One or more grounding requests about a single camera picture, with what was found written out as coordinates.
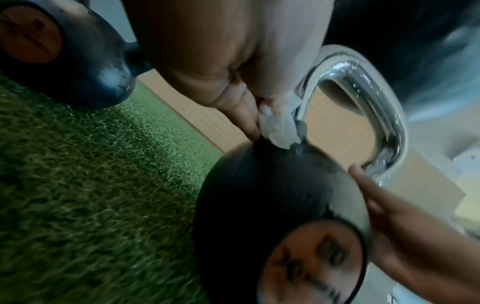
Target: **kettlebell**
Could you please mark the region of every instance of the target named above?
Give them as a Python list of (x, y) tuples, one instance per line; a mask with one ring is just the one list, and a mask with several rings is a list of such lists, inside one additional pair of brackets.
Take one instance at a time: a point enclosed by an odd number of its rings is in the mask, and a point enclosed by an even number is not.
[(367, 58), (411, 122), (480, 101), (479, 0), (339, 0), (324, 43)]
[(151, 70), (138, 44), (74, 0), (0, 3), (0, 68), (53, 100), (85, 110), (124, 101)]
[(347, 172), (307, 140), (316, 87), (334, 82), (369, 118), (380, 144), (363, 165), (378, 183), (408, 150), (405, 115), (392, 89), (360, 54), (327, 46), (296, 88), (300, 144), (262, 138), (225, 154), (196, 201), (193, 238), (203, 286), (215, 303), (343, 304), (360, 289), (372, 232), (364, 198)]

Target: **green artificial turf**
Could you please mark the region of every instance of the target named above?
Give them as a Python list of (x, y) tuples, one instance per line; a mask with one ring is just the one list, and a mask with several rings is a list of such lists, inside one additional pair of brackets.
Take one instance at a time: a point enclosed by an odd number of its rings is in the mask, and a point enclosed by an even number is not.
[(0, 75), (0, 303), (208, 303), (191, 230), (220, 156), (140, 83), (86, 113)]

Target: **hand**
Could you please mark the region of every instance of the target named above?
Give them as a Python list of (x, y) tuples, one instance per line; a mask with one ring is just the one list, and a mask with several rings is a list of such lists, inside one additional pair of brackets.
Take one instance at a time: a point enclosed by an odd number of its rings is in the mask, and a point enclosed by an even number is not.
[(434, 304), (480, 303), (480, 246), (351, 167), (373, 229), (372, 261)]
[(177, 91), (255, 141), (255, 96), (275, 102), (315, 64), (334, 0), (122, 0), (138, 44)]

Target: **tissue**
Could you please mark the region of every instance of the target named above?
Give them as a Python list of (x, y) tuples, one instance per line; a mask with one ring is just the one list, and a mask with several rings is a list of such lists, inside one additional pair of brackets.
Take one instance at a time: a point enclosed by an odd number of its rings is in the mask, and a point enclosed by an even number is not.
[(263, 101), (258, 108), (258, 125), (263, 137), (283, 149), (299, 144), (293, 111), (302, 104), (302, 100), (293, 92), (286, 97)]

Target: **chrome kettlebell handle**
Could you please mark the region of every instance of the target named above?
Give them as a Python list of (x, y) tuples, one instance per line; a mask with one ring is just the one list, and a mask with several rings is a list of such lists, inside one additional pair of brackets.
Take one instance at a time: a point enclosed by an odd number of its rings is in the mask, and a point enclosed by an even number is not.
[(403, 163), (409, 146), (407, 120), (398, 98), (374, 66), (352, 49), (324, 46), (317, 63), (295, 92), (303, 100), (294, 113), (296, 119), (305, 118), (319, 83), (335, 82), (373, 126), (380, 150), (362, 167), (367, 176), (382, 184)]

